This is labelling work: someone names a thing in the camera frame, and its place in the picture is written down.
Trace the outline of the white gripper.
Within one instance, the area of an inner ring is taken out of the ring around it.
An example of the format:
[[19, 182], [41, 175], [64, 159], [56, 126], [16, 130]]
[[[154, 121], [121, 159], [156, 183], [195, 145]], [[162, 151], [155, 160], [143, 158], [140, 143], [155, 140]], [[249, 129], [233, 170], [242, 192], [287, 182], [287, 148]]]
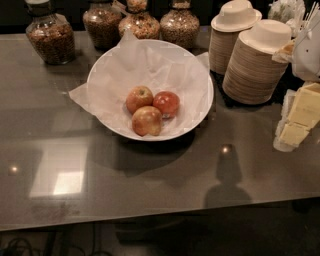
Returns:
[[320, 20], [314, 19], [272, 55], [278, 63], [291, 63], [293, 75], [305, 82], [297, 91], [284, 96], [281, 120], [278, 122], [273, 146], [282, 152], [298, 148], [320, 121]]

